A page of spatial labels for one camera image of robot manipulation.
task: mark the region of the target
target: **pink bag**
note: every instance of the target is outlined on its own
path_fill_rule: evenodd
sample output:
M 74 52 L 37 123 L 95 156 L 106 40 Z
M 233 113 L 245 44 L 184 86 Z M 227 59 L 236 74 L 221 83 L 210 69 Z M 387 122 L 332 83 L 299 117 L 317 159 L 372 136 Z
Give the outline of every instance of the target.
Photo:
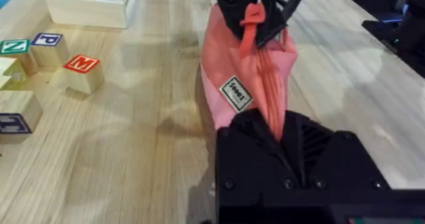
M 258 108 L 275 139 L 282 137 L 288 76 L 297 51 L 286 29 L 280 40 L 261 49 L 254 43 L 256 25 L 265 19 L 261 3 L 245 12 L 239 41 L 226 26 L 218 5 L 212 7 L 201 54 L 201 75 L 215 128 L 227 127 L 234 115 Z

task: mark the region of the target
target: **pink fabric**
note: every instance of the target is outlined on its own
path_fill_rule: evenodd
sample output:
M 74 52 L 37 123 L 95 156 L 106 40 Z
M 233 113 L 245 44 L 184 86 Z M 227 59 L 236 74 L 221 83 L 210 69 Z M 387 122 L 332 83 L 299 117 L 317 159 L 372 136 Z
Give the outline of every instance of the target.
M 275 137 L 282 136 L 288 76 L 297 58 L 291 37 L 286 32 L 282 36 L 282 43 L 270 41 L 241 58 L 241 42 L 226 26 L 219 7 L 212 7 L 201 53 L 201 74 L 216 128 L 228 126 L 236 114 L 219 90 L 235 75 L 253 98 L 246 109 L 258 107 Z

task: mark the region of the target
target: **alphabet block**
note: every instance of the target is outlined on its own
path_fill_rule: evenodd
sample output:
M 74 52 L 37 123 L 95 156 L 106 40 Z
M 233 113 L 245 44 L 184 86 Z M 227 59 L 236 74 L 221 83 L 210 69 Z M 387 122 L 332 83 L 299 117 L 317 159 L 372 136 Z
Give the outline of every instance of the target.
M 30 40 L 2 41 L 0 43 L 0 56 L 17 58 L 21 62 L 27 76 L 31 76 L 39 71 L 39 66 L 30 50 Z
M 41 68 L 55 70 L 70 58 L 65 37 L 61 34 L 39 33 L 31 44 L 34 58 Z
M 42 112 L 32 91 L 0 91 L 0 134 L 32 134 Z
M 27 75 L 19 60 L 0 57 L 0 90 L 18 90 L 26 81 Z
M 104 83 L 100 60 L 76 55 L 64 66 L 70 88 L 91 94 Z

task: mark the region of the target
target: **black plastic part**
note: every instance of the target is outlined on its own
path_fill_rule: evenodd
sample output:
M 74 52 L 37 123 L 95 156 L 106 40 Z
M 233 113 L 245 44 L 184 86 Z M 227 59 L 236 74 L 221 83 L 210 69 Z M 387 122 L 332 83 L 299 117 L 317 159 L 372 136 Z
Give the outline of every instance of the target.
M 420 76 L 425 78 L 425 37 L 418 41 L 413 49 L 400 49 L 400 46 L 394 43 L 394 27 L 391 24 L 380 21 L 363 21 L 362 26 Z M 409 45 L 404 44 L 406 44 L 406 41 L 402 41 L 401 45 L 409 47 Z
M 240 26 L 240 22 L 244 19 L 245 9 L 248 4 L 257 3 L 258 0 L 217 0 L 217 2 L 228 28 L 242 40 L 244 27 Z M 258 48 L 264 46 L 286 27 L 301 0 L 261 0 L 261 2 L 266 10 L 266 20 L 257 27 Z
M 284 130 L 277 143 L 260 112 L 249 110 L 218 131 L 218 223 L 425 217 L 425 191 L 392 190 L 355 134 L 333 132 L 295 112 L 286 113 Z

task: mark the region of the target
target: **wooden box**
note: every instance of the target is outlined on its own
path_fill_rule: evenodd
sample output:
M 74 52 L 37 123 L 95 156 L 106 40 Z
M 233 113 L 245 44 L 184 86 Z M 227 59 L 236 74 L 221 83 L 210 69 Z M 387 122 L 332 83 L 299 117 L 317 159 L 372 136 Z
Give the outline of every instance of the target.
M 127 28 L 136 0 L 46 0 L 53 22 Z

